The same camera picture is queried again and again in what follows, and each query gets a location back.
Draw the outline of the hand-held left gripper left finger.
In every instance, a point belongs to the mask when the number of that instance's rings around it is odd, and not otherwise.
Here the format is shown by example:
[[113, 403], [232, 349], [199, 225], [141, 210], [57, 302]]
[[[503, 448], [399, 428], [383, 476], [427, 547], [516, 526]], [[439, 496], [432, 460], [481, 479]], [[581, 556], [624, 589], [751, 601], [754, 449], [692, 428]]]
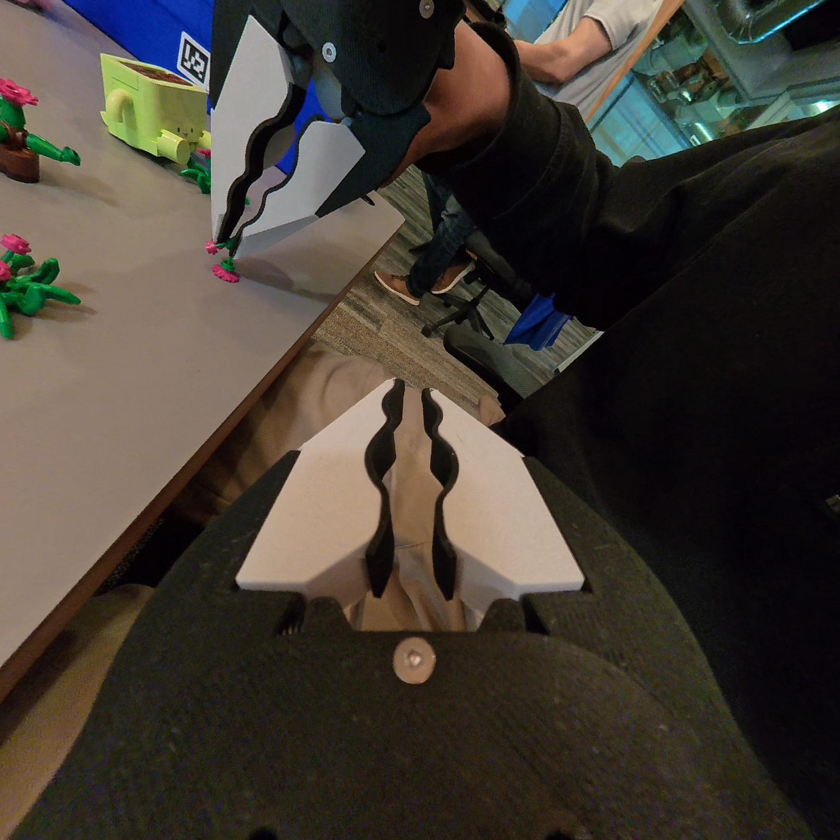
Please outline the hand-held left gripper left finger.
[[296, 592], [354, 609], [381, 598], [395, 539], [389, 484], [405, 383], [387, 381], [298, 451], [236, 576], [240, 589]]

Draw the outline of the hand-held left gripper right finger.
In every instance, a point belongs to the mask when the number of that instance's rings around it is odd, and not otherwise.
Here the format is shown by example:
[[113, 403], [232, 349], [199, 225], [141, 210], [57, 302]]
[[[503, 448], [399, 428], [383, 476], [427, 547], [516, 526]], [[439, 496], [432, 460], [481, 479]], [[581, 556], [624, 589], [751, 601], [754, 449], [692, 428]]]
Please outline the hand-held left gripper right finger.
[[436, 390], [422, 392], [432, 441], [434, 578], [468, 629], [498, 599], [577, 592], [585, 577], [523, 456]]

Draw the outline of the toy cactus pink flower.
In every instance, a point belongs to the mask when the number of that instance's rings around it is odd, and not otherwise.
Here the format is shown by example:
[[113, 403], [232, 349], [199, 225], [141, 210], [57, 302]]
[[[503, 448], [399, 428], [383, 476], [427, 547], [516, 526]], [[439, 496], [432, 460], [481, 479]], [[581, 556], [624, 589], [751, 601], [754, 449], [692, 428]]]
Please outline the toy cactus pink flower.
[[25, 107], [36, 107], [38, 98], [26, 87], [1, 79], [1, 172], [12, 180], [38, 183], [40, 158], [81, 164], [79, 153], [70, 147], [59, 149], [28, 130]]

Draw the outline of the green toy plant pink flowers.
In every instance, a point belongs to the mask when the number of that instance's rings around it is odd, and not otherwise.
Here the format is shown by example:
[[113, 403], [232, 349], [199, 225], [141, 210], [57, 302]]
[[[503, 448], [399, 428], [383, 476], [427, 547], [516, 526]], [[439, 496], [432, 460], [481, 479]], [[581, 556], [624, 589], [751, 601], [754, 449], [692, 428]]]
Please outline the green toy plant pink flowers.
[[69, 305], [80, 304], [80, 299], [71, 291], [54, 286], [60, 273], [57, 259], [48, 258], [38, 266], [30, 255], [29, 242], [15, 234], [1, 237], [4, 253], [1, 257], [1, 334], [10, 340], [15, 335], [9, 312], [32, 317], [48, 300]]
[[190, 154], [181, 176], [196, 184], [202, 194], [212, 191], [212, 152], [209, 148], [199, 147]]

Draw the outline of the lime green toy pot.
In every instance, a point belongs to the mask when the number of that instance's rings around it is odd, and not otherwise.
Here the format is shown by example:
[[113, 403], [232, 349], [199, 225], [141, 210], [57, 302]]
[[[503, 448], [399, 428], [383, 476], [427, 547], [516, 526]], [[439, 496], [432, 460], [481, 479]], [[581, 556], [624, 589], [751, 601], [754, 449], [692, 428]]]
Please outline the lime green toy pot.
[[169, 70], [101, 53], [106, 108], [112, 135], [148, 154], [185, 165], [192, 152], [210, 149], [207, 95]]

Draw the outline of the wooden beam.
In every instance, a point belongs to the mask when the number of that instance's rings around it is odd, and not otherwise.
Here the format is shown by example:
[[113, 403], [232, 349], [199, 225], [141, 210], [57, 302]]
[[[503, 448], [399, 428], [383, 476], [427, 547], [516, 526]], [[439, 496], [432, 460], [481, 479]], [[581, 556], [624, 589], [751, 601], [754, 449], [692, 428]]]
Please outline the wooden beam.
[[592, 118], [597, 113], [598, 109], [607, 101], [607, 99], [609, 99], [609, 97], [620, 84], [622, 79], [624, 79], [627, 73], [633, 68], [633, 66], [641, 57], [641, 55], [645, 52], [645, 50], [651, 46], [651, 44], [654, 42], [654, 40], [657, 38], [658, 34], [662, 30], [662, 28], [666, 26], [667, 22], [673, 17], [676, 11], [681, 8], [683, 3], [684, 1], [663, 1], [661, 3], [656, 16], [651, 25], [648, 27], [644, 37], [638, 42], [638, 44], [633, 49], [633, 52], [627, 56], [627, 58], [624, 60], [623, 65], [609, 80], [608, 84], [602, 90], [602, 93], [598, 100], [592, 105], [591, 110], [585, 114], [585, 121], [589, 122], [590, 120], [592, 120]]

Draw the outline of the person's right hand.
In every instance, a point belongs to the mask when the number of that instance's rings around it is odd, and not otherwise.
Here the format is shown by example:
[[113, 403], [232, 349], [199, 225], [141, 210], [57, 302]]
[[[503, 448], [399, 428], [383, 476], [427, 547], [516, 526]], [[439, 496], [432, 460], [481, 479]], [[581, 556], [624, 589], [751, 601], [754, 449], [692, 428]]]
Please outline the person's right hand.
[[467, 23], [455, 28], [455, 63], [440, 69], [423, 104], [430, 115], [406, 156], [384, 181], [390, 185], [430, 154], [456, 150], [496, 134], [504, 122], [511, 83], [503, 59]]

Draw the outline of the blue plastic bin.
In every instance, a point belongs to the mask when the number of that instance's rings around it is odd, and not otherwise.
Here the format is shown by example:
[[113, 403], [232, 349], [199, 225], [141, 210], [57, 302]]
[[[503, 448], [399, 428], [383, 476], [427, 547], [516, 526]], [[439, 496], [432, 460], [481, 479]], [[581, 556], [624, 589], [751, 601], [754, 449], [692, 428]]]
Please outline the blue plastic bin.
[[69, 1], [135, 58], [209, 90], [212, 1]]

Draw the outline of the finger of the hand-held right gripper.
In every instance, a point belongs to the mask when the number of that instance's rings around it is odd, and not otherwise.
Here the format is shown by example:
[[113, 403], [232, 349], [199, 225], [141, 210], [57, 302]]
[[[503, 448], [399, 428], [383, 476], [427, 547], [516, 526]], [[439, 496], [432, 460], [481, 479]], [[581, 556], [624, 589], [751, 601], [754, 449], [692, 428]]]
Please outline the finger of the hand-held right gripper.
[[296, 152], [289, 176], [264, 194], [258, 213], [241, 227], [229, 256], [253, 256], [312, 224], [364, 148], [347, 125], [312, 120], [299, 134]]
[[235, 236], [250, 187], [283, 157], [306, 97], [307, 73], [287, 52], [282, 14], [213, 16], [213, 236]]

